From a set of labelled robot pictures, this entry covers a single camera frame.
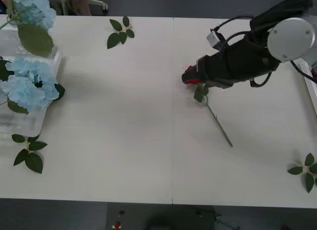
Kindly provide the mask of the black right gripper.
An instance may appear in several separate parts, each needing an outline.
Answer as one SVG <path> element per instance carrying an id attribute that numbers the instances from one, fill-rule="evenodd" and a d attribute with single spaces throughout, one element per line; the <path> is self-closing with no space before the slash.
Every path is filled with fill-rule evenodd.
<path id="1" fill-rule="evenodd" d="M 197 61 L 197 72 L 182 74 L 182 82 L 212 82 L 234 84 L 249 79 L 249 44 L 236 42 L 214 55 L 205 55 Z"/>

